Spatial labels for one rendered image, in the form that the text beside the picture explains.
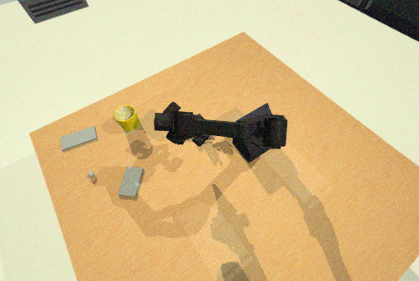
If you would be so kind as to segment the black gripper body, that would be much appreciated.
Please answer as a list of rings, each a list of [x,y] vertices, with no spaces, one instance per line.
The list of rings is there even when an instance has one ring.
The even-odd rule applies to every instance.
[[[174,101],[164,111],[165,114],[172,114],[173,111],[179,111],[181,107]],[[200,136],[193,136],[192,141],[200,147],[210,136],[208,134],[201,134]]]

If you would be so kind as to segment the yellow mug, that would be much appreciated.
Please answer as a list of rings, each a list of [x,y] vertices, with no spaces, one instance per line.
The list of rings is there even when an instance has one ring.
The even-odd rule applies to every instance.
[[[132,105],[123,105],[116,109],[114,116],[126,132],[134,132],[140,127],[139,117]]]

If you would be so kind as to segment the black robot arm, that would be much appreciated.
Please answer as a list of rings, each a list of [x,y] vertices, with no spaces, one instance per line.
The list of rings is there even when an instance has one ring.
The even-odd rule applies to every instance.
[[[287,119],[283,115],[258,115],[249,121],[229,122],[204,119],[193,112],[155,113],[154,130],[169,131],[166,138],[177,145],[193,136],[208,134],[251,142],[260,148],[281,149],[286,144]],[[263,144],[252,140],[252,124],[263,134]]]

